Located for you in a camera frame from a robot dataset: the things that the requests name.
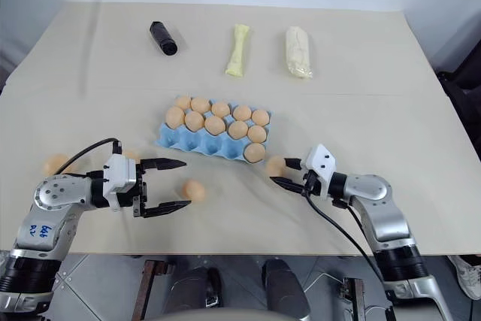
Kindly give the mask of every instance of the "yellow object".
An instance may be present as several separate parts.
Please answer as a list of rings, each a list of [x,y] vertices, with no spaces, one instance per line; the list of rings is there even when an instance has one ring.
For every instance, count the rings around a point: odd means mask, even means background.
[[[212,113],[214,116],[225,117],[231,113],[231,108],[224,101],[218,101],[212,104]]]
[[[269,113],[263,109],[256,109],[253,111],[253,122],[258,126],[266,126],[269,124]]]
[[[186,127],[193,132],[197,132],[204,127],[204,118],[198,112],[189,112],[186,115]]]
[[[69,160],[66,154],[57,153],[51,156],[47,161],[44,163],[44,167],[42,173],[45,177],[53,176],[53,174],[62,167],[67,161]],[[69,165],[63,173],[72,172],[72,165]]]
[[[265,157],[265,148],[260,143],[251,143],[244,150],[244,157],[251,163],[262,161]]]
[[[252,115],[252,111],[246,105],[238,105],[234,109],[234,113],[232,114],[235,120],[248,120]]]
[[[190,102],[190,107],[192,108],[193,111],[199,112],[199,113],[205,113],[210,111],[210,103],[209,100],[206,98],[194,98]]]
[[[247,137],[249,137],[254,143],[262,143],[268,137],[268,134],[261,126],[255,125],[249,128],[249,131],[247,131]]]
[[[183,95],[175,99],[175,105],[182,109],[190,108],[190,97],[187,95]]]
[[[205,200],[205,188],[198,180],[187,180],[183,184],[182,194],[192,202]]]
[[[225,123],[218,116],[211,116],[205,120],[204,127],[212,135],[219,135],[225,131]]]
[[[249,26],[244,24],[236,24],[234,26],[234,49],[232,51],[231,60],[227,64],[226,74],[235,77],[242,77],[242,61],[244,52],[244,41],[246,40]]]
[[[271,157],[265,165],[265,173],[269,177],[284,177],[286,173],[286,160],[281,156]]]
[[[228,127],[228,135],[233,137],[233,139],[241,139],[247,134],[249,127],[247,124],[241,120],[236,120]]]
[[[170,107],[165,115],[165,122],[170,129],[176,129],[184,124],[185,113],[178,106]]]

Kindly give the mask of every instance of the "black chair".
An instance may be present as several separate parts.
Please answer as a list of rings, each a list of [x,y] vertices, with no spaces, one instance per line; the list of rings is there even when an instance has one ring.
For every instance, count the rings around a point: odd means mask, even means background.
[[[481,160],[481,41],[452,73],[437,74]]]

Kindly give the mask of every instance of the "blue egg carton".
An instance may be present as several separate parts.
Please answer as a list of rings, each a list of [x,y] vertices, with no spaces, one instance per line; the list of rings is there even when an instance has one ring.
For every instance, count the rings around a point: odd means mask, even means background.
[[[210,99],[210,105],[215,103],[214,99]],[[231,108],[231,114],[234,109],[238,106],[237,103],[228,103]],[[251,111],[255,111],[257,108],[250,107]],[[264,126],[267,137],[262,143],[264,148],[267,149],[269,141],[269,131],[271,129],[271,118],[272,113],[267,111],[269,114],[269,124]],[[247,137],[242,137],[240,139],[233,139],[228,133],[228,127],[235,121],[234,117],[228,114],[222,119],[225,122],[225,131],[219,135],[212,135],[205,128],[199,129],[197,132],[192,132],[185,124],[177,127],[176,129],[171,129],[167,124],[163,123],[160,125],[159,133],[160,138],[157,139],[156,143],[165,148],[175,148],[177,150],[183,150],[184,152],[197,152],[202,153],[205,156],[218,156],[227,159],[239,159],[240,161],[245,161],[250,163],[244,157],[244,149],[247,145],[251,144],[252,141]],[[204,119],[213,116],[213,114],[208,111],[204,113]],[[246,121],[249,127],[254,126],[254,122],[251,119]]]

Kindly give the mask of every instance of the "black cylinder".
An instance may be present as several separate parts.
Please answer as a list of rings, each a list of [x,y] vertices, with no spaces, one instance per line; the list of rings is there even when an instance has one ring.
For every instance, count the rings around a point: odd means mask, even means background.
[[[161,22],[152,22],[150,26],[150,34],[156,40],[162,52],[167,56],[173,56],[177,53],[177,45],[171,35],[168,34],[167,29]]]
[[[404,246],[374,253],[384,281],[410,280],[428,276],[416,246]]]
[[[0,277],[1,292],[45,293],[52,291],[55,273],[61,261],[8,257],[5,272]]]

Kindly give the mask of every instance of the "black cable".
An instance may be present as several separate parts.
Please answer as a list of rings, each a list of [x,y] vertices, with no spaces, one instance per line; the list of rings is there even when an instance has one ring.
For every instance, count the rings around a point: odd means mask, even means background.
[[[473,306],[474,306],[474,300],[471,299],[471,307],[469,311],[469,321],[473,321]]]
[[[362,229],[361,221],[359,220],[359,218],[357,217],[357,215],[354,213],[354,211],[352,210],[351,206],[347,206],[346,208],[347,208],[347,210],[351,213],[351,215],[352,215],[352,217],[354,218],[355,222],[358,224],[359,229],[361,229],[362,234],[365,235],[365,234],[364,234],[364,229]]]
[[[318,213],[318,215],[320,215],[322,218],[324,218],[326,221],[328,221],[329,223],[331,223],[340,233],[342,233],[344,236],[346,236],[346,238],[351,241],[351,243],[355,246],[355,248],[358,249],[358,251],[363,255],[363,257],[366,259],[366,261],[368,262],[369,266],[373,269],[374,273],[376,274],[377,278],[379,278],[379,280],[382,282],[383,279],[381,278],[381,275],[379,273],[379,271],[377,270],[376,266],[374,266],[373,262],[369,259],[368,255],[366,254],[366,252],[364,252],[364,250],[361,248],[361,246],[359,246],[359,244],[354,240],[354,238],[352,238],[350,236],[349,233],[346,232],[346,230],[344,230],[341,226],[339,226],[339,224],[334,221],[331,217],[329,217],[327,214],[325,214],[324,212],[322,212],[313,202],[312,200],[310,199],[310,196],[308,194],[304,195],[304,197],[307,199],[307,202],[309,202],[309,205],[315,210],[315,212]]]
[[[75,162],[85,153],[90,152],[91,150],[93,150],[94,148],[97,148],[98,146],[101,146],[102,144],[107,144],[110,142],[119,143],[120,141],[117,138],[107,138],[107,139],[104,139],[103,141],[99,141],[97,143],[92,144],[91,146],[87,147],[85,150],[81,150],[79,153],[77,153],[75,156],[73,156],[67,162],[65,162],[62,167],[57,169],[57,172],[55,172],[55,174],[61,174],[69,165],[71,165],[73,162]]]

